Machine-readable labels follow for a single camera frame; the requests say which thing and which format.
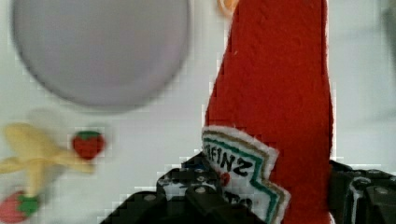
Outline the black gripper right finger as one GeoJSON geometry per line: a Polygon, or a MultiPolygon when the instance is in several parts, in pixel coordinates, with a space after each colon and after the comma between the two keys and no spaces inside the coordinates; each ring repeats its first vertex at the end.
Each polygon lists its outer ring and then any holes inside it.
{"type": "Polygon", "coordinates": [[[335,224],[396,224],[395,176],[377,169],[332,167],[329,208],[335,224]]]}

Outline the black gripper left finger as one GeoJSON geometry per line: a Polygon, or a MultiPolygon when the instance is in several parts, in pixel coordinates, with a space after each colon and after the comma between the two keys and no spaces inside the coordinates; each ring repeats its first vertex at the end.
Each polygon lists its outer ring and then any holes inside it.
{"type": "Polygon", "coordinates": [[[200,153],[127,198],[100,224],[265,224],[247,203],[222,197],[220,178],[200,153]]]}

